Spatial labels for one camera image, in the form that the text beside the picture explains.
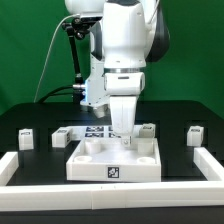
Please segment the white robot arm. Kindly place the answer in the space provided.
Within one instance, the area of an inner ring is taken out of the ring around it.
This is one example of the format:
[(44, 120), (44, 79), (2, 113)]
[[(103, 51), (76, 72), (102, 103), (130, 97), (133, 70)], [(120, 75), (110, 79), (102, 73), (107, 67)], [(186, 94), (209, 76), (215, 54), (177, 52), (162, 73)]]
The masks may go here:
[(81, 104), (98, 117), (109, 113), (113, 133), (129, 146), (144, 68), (169, 48), (160, 0), (64, 1), (75, 36), (90, 36), (91, 72)]

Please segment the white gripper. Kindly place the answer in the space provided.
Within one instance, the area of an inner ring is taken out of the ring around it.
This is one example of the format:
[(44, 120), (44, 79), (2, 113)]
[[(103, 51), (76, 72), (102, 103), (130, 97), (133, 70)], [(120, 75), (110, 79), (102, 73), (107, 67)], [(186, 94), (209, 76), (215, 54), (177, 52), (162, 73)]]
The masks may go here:
[(136, 113), (136, 96), (113, 96), (110, 98), (110, 112), (113, 131), (118, 136), (124, 136), (125, 147), (131, 145), (131, 135), (134, 128)]

